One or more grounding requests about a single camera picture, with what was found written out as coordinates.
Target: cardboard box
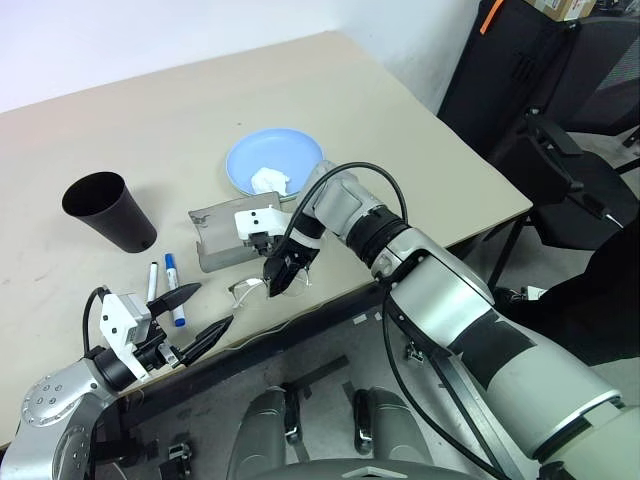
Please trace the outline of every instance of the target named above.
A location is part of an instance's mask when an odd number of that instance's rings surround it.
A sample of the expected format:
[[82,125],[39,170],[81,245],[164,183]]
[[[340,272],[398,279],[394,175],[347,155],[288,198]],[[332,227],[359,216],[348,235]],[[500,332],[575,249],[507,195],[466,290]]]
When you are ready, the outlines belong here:
[[556,22],[589,16],[596,0],[525,0]]

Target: blue plate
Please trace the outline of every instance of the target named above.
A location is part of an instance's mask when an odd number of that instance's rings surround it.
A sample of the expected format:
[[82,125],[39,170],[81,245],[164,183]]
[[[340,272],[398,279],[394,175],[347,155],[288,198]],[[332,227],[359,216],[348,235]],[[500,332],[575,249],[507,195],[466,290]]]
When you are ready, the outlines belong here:
[[251,177],[262,167],[280,170],[290,178],[287,196],[281,200],[291,200],[323,158],[320,145],[306,133],[268,128],[244,137],[233,146],[227,155],[227,175],[238,190],[255,195]]

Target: eyeglasses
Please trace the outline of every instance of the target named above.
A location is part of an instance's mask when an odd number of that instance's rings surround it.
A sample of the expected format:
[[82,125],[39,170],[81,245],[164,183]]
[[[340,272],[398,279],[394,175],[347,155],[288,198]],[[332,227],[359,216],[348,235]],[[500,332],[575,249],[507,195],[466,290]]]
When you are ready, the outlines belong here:
[[[287,297],[297,297],[305,293],[311,286],[311,280],[309,278],[309,272],[306,269],[298,271],[294,277],[291,285],[282,292]],[[256,298],[260,295],[263,298],[268,298],[268,284],[264,278],[255,276],[240,280],[229,287],[229,292],[233,295],[233,306],[235,310],[240,307],[246,307],[255,303],[252,298]]]

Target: white wall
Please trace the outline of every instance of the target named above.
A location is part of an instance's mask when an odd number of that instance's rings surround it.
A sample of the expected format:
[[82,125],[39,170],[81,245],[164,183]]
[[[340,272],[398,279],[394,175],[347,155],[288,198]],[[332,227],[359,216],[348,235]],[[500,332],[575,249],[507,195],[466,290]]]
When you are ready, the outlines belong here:
[[479,0],[0,0],[0,112],[341,30],[436,111]]

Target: marker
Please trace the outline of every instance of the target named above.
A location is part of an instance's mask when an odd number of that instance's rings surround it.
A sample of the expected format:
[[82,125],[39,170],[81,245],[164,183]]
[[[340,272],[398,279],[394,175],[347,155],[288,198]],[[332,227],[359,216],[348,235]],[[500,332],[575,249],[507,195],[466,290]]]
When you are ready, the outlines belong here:
[[147,289],[147,303],[156,299],[158,289],[158,262],[149,265],[149,288]]
[[[164,263],[167,266],[167,280],[169,281],[169,290],[178,288],[178,270],[176,270],[176,264],[173,262],[173,255],[167,253],[164,256]],[[173,324],[176,327],[184,327],[186,320],[184,319],[184,309],[182,305],[171,310],[173,315]]]

